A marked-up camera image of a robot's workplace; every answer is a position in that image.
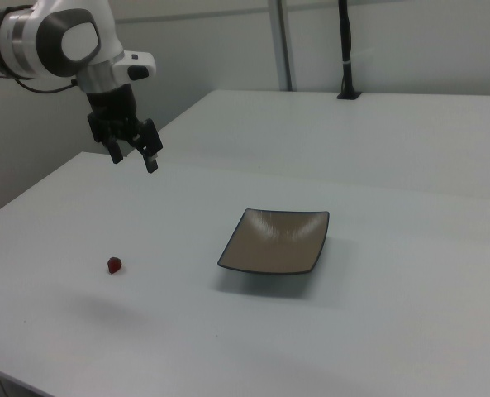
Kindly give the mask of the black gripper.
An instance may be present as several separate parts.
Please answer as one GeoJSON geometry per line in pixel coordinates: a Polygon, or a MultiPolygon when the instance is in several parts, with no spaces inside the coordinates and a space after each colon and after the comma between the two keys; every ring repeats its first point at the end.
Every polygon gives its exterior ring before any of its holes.
{"type": "Polygon", "coordinates": [[[155,172],[159,168],[157,157],[163,143],[152,119],[138,120],[131,85],[123,84],[105,93],[87,93],[87,99],[92,109],[87,119],[93,139],[107,149],[112,162],[118,164],[123,160],[112,131],[113,124],[114,127],[126,128],[126,141],[142,155],[147,171],[150,174],[155,172]]]}

